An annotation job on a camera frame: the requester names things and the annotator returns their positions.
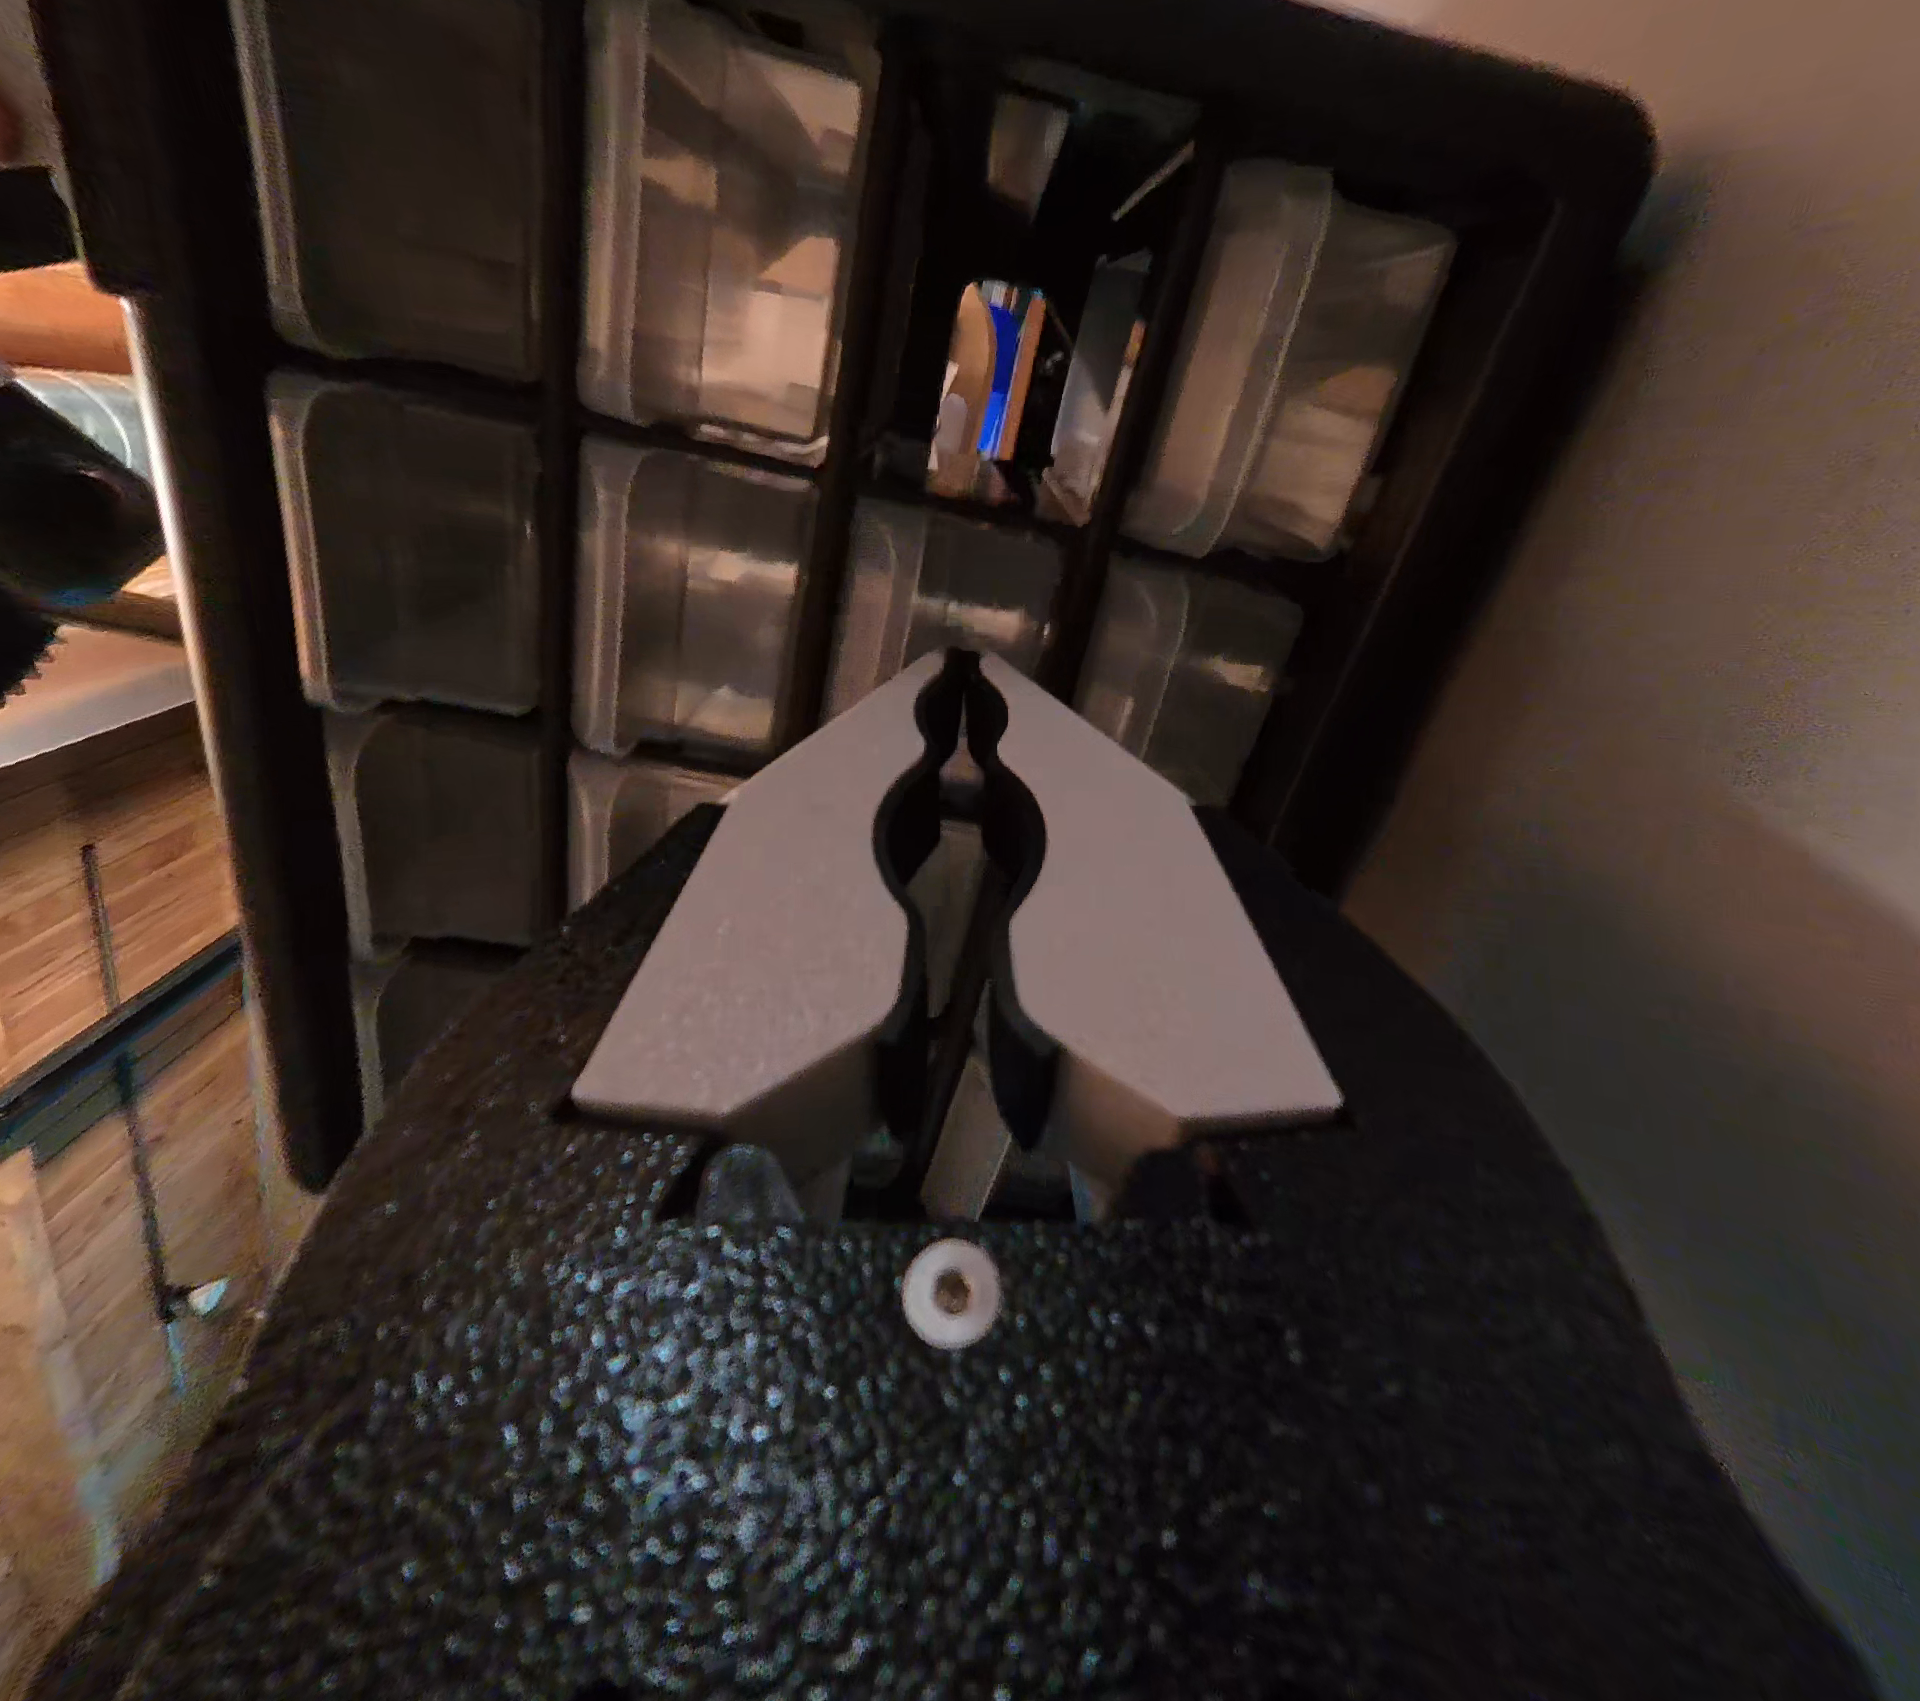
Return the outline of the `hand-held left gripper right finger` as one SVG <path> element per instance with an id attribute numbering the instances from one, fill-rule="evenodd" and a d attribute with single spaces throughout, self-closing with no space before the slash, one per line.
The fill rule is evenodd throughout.
<path id="1" fill-rule="evenodd" d="M 986 1072 L 1013 1147 L 1109 1209 L 1141 1160 L 1336 1118 L 1344 1096 L 1193 806 L 999 659 L 968 687 Z"/>

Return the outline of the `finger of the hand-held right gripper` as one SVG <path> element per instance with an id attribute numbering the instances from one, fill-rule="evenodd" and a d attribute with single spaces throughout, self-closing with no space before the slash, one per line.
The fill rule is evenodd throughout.
<path id="1" fill-rule="evenodd" d="M 52 631 L 164 550 L 152 485 L 14 372 L 1 385 L 1 627 Z"/>

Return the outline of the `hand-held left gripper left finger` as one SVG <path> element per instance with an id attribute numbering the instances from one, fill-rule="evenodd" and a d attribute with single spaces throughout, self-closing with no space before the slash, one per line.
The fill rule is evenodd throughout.
<path id="1" fill-rule="evenodd" d="M 570 1093 L 588 1116 L 756 1144 L 794 1182 L 928 1099 L 928 930 L 955 652 L 872 690 L 748 778 Z"/>

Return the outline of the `group of clear drawers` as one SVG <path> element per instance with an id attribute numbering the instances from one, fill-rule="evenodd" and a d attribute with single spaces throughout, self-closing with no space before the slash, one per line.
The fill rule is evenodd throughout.
<path id="1" fill-rule="evenodd" d="M 225 0 L 325 765 L 249 903 L 281 1120 L 350 967 L 504 957 L 722 770 L 970 643 L 1330 890 L 1448 637 L 1466 229 L 1407 46 L 1272 0 Z"/>

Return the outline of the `black drawer cabinet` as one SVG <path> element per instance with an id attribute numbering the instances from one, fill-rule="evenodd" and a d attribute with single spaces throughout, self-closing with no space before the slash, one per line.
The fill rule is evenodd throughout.
<path id="1" fill-rule="evenodd" d="M 1350 885 L 1590 361 L 1656 142 L 1627 96 L 1290 0 L 27 0 L 78 250 L 129 308 L 156 393 L 192 652 L 244 945 L 296 1180 L 370 1123 L 348 1065 L 345 873 L 313 688 L 275 379 L 504 422 L 531 452 L 504 606 L 531 745 L 480 824 L 511 945 L 560 919 L 563 645 L 589 561 L 563 544 L 586 448 L 799 489 L 750 738 L 639 717 L 642 752 L 763 755 L 823 721 L 855 506 L 908 497 L 936 341 L 999 277 L 1078 313 L 1098 259 L 1146 252 L 1146 391 L 1120 397 L 1089 525 L 1018 501 L 936 512 L 1060 557 L 1039 678 L 1091 683 L 1094 612 L 1148 454 L 1191 383 L 1229 180 L 1258 156 L 1452 239 L 1385 426 L 1377 498 L 1328 580 L 1221 538 L 1228 580 L 1301 584 L 1303 659 L 1225 773 L 1235 821 L 1308 889 Z"/>

